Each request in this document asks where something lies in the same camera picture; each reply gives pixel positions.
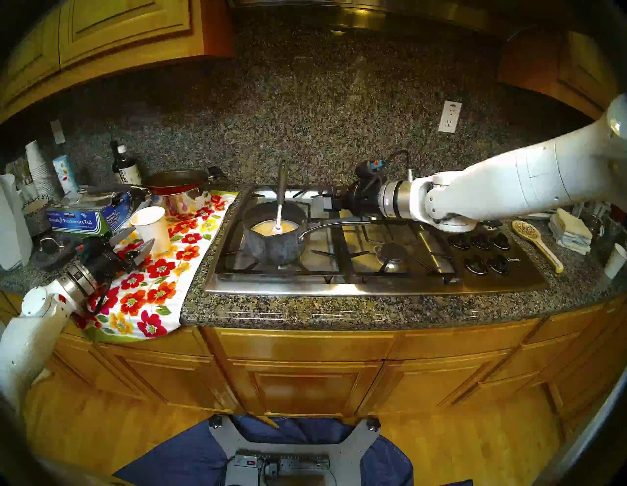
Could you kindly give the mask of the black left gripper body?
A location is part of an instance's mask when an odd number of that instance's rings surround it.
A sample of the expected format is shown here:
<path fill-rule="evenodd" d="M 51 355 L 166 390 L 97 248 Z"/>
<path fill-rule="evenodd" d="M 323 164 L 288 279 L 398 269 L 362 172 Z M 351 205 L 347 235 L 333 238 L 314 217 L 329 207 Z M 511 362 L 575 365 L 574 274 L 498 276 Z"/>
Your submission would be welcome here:
<path fill-rule="evenodd" d="M 108 240 L 83 240 L 78 246 L 78 259 L 96 282 L 107 282 L 119 273 L 135 269 L 131 261 L 121 258 Z"/>

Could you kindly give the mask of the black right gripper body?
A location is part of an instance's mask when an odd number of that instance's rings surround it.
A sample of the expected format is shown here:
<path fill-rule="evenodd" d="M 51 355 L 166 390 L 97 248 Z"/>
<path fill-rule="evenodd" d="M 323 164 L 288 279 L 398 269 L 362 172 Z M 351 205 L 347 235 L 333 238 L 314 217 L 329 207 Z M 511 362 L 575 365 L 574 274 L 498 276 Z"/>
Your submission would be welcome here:
<path fill-rule="evenodd" d="M 379 191 L 384 183 L 384 176 L 359 177 L 344 193 L 343 209 L 353 216 L 382 216 Z"/>

